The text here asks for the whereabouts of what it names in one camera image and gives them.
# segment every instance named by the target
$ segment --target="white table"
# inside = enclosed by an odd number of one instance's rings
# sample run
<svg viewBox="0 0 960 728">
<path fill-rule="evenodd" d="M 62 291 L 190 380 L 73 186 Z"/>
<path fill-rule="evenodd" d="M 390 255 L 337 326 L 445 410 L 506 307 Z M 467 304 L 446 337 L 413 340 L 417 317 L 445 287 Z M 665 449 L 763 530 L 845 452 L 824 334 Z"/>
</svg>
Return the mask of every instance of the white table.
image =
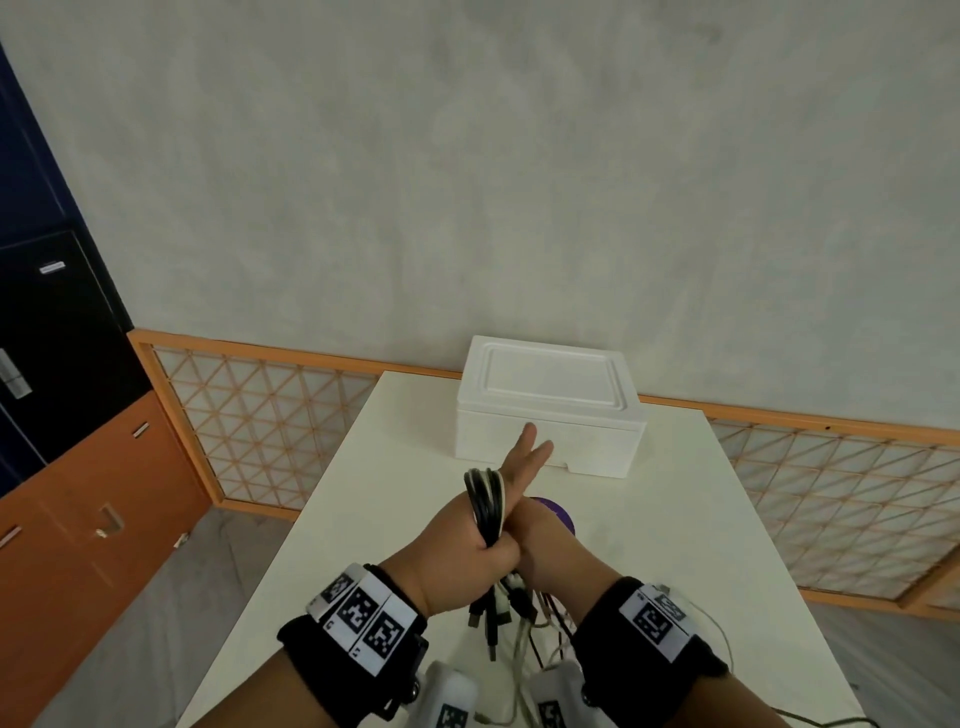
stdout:
<svg viewBox="0 0 960 728">
<path fill-rule="evenodd" d="M 452 456 L 458 384 L 380 379 L 179 726 L 262 665 L 278 647 L 279 627 L 343 566 L 393 553 L 463 489 L 470 463 Z M 862 715 L 703 413 L 651 406 L 626 479 L 544 468 L 529 495 L 560 503 L 580 540 L 616 569 L 667 584 L 682 606 L 692 599 L 710 612 L 730 638 L 736 675 L 769 704 L 819 721 Z M 689 611 L 727 660 L 718 630 Z M 425 637 L 424 668 L 443 660 L 465 669 L 481 681 L 478 709 L 506 715 L 507 663 L 487 660 L 466 610 L 432 618 Z M 404 719 L 401 710 L 396 721 Z"/>
</svg>

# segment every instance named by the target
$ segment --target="styrofoam box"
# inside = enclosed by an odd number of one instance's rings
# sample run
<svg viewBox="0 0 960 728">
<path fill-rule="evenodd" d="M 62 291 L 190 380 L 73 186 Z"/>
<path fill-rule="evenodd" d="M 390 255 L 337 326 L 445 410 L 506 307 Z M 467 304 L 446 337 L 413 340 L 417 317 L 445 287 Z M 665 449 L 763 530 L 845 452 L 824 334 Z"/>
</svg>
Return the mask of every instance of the styrofoam box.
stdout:
<svg viewBox="0 0 960 728">
<path fill-rule="evenodd" d="M 456 457 L 499 465 L 525 423 L 547 465 L 626 477 L 647 417 L 620 352 L 474 336 L 457 394 Z"/>
</svg>

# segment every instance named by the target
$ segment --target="cabinet door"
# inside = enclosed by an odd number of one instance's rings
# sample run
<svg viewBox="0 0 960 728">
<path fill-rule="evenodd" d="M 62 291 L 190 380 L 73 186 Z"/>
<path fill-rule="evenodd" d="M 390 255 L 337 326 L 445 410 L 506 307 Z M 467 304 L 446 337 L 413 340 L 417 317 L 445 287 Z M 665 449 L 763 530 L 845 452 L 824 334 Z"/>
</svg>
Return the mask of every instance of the cabinet door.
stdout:
<svg viewBox="0 0 960 728">
<path fill-rule="evenodd" d="M 0 404 L 48 463 L 150 389 L 71 231 L 0 248 Z"/>
<path fill-rule="evenodd" d="M 29 497 L 0 499 L 0 725 L 29 726 L 116 616 L 107 581 Z"/>
<path fill-rule="evenodd" d="M 151 392 L 49 470 L 66 483 L 51 511 L 117 590 L 139 593 L 210 506 Z"/>
</svg>

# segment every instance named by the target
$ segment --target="hand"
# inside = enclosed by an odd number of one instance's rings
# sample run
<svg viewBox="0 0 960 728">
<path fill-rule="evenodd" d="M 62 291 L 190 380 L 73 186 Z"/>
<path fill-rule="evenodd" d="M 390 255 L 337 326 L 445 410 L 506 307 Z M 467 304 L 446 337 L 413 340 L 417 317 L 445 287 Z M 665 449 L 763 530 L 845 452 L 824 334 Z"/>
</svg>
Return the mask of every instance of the hand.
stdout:
<svg viewBox="0 0 960 728">
<path fill-rule="evenodd" d="M 516 569 L 523 581 L 559 599 L 576 624 L 620 577 L 536 500 L 522 497 L 517 502 L 504 523 L 504 535 L 508 533 L 520 546 Z"/>
<path fill-rule="evenodd" d="M 500 466 L 507 516 L 553 453 L 549 440 L 532 449 L 536 440 L 537 428 L 527 423 Z M 463 492 L 441 508 L 416 539 L 380 566 L 429 618 L 466 607 L 514 570 L 519 559 L 519 546 L 506 531 L 486 548 Z"/>
</svg>

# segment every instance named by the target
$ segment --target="wristband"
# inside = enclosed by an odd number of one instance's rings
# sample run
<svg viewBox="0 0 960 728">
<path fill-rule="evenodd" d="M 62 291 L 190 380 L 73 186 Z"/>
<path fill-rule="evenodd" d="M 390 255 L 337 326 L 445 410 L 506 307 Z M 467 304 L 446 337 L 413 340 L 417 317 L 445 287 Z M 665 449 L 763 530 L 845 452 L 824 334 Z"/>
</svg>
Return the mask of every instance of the wristband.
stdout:
<svg viewBox="0 0 960 728">
<path fill-rule="evenodd" d="M 620 728 L 662 725 L 698 677 L 727 674 L 693 620 L 663 592 L 630 576 L 593 605 L 573 649 L 590 702 Z"/>
<path fill-rule="evenodd" d="M 426 618 L 380 567 L 349 566 L 280 628 L 300 679 L 339 728 L 384 720 L 409 702 L 426 652 Z"/>
</svg>

